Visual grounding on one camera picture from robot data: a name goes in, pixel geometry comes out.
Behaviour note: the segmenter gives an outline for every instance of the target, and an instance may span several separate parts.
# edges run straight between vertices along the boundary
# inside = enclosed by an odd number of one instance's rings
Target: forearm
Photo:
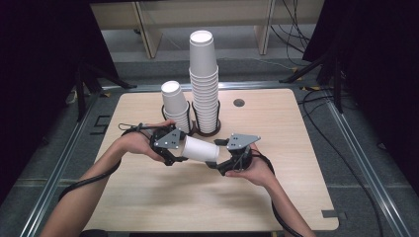
[[[304,237],[315,236],[278,180],[272,180],[269,185],[265,186],[265,189],[271,197],[277,213],[286,225]]]
[[[114,142],[80,178],[86,180],[109,171],[125,152]],[[79,236],[96,208],[109,177],[65,195],[49,217],[41,236]]]

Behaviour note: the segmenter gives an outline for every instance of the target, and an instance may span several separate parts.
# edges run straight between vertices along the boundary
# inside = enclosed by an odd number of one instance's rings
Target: human arm
[[[250,147],[253,150],[253,155],[260,154],[255,144],[251,144]],[[271,197],[277,213],[290,228],[304,237],[315,236],[314,232],[291,202],[280,182],[269,169],[267,163],[261,158],[253,157],[252,163],[245,171],[239,173],[228,171],[225,173],[225,176],[244,178],[254,185],[262,186]],[[285,235],[292,236],[288,231],[285,231]]]
[[[163,126],[171,123],[173,123],[172,120],[166,120],[159,124],[149,125]],[[164,159],[150,148],[146,136],[148,136],[146,132],[144,134],[131,132],[116,139],[79,181],[109,171],[127,152],[144,154],[153,160],[164,162]],[[92,216],[108,180],[109,176],[66,194],[52,211],[41,236],[79,236]]]

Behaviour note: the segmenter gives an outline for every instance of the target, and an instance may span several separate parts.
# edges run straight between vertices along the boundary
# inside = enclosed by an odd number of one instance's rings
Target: human hand
[[[253,155],[259,155],[258,147],[252,143],[250,144]],[[225,173],[226,177],[239,177],[250,181],[252,184],[267,188],[272,182],[277,182],[277,178],[269,169],[268,164],[259,157],[253,157],[250,166],[242,171],[235,172],[233,170]]]
[[[168,126],[175,122],[171,119],[167,119],[160,123],[148,123],[146,126]],[[164,158],[155,153],[149,145],[149,137],[146,131],[144,134],[140,132],[127,133],[116,141],[125,152],[133,154],[144,154],[149,156],[151,159],[159,162],[164,162]]]

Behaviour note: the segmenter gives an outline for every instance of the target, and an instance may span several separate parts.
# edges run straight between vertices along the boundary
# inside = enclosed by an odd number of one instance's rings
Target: table top
[[[191,92],[184,93],[192,102]],[[231,133],[259,135],[267,156],[295,207],[313,230],[334,230],[334,209],[293,92],[289,89],[219,91],[221,130],[208,142]],[[242,99],[243,107],[234,106]],[[97,159],[121,136],[119,123],[160,122],[160,93],[121,96]],[[178,150],[180,155],[183,143]],[[220,147],[218,162],[229,159]],[[205,163],[188,160],[166,167],[144,155],[127,154],[108,182],[86,229],[129,232],[277,231],[267,192],[243,179],[223,177]]]

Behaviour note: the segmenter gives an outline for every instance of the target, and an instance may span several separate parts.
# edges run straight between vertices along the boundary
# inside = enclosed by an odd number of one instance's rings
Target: gray floor
[[[252,27],[224,27],[206,28],[214,35],[216,55],[219,65],[219,80],[221,82],[243,82],[248,85],[264,84],[291,88],[295,98],[301,101],[307,91],[300,90],[303,86],[313,86],[318,70],[305,75],[301,81],[294,84],[280,84],[279,79],[285,79],[293,74],[290,68],[295,65],[289,60],[306,64],[300,60],[301,53],[286,46],[271,33],[268,53],[258,53],[256,40]],[[301,26],[302,31],[310,37],[314,26]],[[148,59],[145,55],[141,38],[133,31],[107,31],[103,32],[113,60],[122,79],[138,85],[143,90],[156,90],[162,82],[178,80],[188,84],[188,42],[189,34],[197,29],[165,29],[156,58]],[[114,86],[107,81],[101,81],[104,86]],[[103,128],[95,126],[98,117],[110,117],[122,94],[112,91],[109,97],[101,97],[92,107],[84,129],[76,144],[74,152],[63,172],[57,190],[50,204],[45,210],[39,230],[44,220],[56,205],[57,195],[69,182],[74,181],[90,167],[96,157],[103,134],[95,135]],[[322,92],[313,93],[312,98],[323,96]],[[363,113],[357,109],[356,103],[350,96],[342,99],[344,104],[344,117],[347,119],[358,141],[362,145],[369,161],[382,180],[401,219],[410,231],[411,236],[419,236],[418,214],[419,198],[406,182],[403,174],[398,170],[394,161],[384,151],[377,147],[379,138],[371,129]],[[324,100],[306,104],[310,115],[322,132],[335,144],[363,184],[370,192],[371,189],[365,181],[364,174],[358,167],[347,141],[342,135],[335,118],[330,112],[329,105]],[[340,226],[335,231],[316,232],[318,236],[378,236],[377,221],[372,205],[365,192],[354,179],[342,158],[319,135],[312,123],[307,119],[304,110],[301,115],[308,134],[312,141],[314,151],[323,173],[328,191],[335,209],[340,214]],[[49,144],[40,147],[34,154],[31,162],[21,175],[15,187],[9,193],[6,201],[0,208],[0,236],[19,236],[40,196],[45,182],[50,178],[52,171],[68,141],[72,129],[76,125],[77,108],[75,104],[62,111],[62,115],[52,126],[46,136]],[[107,123],[110,118],[100,118],[99,123]],[[397,236],[389,225],[377,202],[383,236]],[[127,233],[111,233],[111,236],[128,236]]]

